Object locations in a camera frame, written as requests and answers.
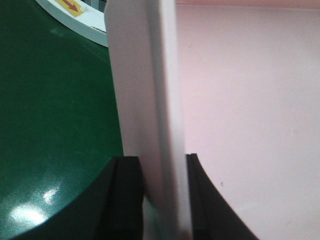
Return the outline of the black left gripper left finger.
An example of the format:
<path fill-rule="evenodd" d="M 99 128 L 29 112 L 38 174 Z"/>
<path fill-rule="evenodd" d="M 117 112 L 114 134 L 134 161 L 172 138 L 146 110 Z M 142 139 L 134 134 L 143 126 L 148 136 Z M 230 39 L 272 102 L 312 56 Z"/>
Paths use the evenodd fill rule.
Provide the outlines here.
<path fill-rule="evenodd" d="M 143 200 L 137 157 L 51 157 L 25 171 L 8 210 L 8 238 L 140 240 Z"/>

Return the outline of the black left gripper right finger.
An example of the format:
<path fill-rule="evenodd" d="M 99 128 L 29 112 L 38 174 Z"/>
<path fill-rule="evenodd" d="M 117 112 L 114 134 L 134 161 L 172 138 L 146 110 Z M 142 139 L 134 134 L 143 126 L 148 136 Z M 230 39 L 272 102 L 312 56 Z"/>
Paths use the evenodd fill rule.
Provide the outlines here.
<path fill-rule="evenodd" d="M 195 240 L 256 240 L 216 189 L 197 154 L 186 155 L 192 233 Z"/>

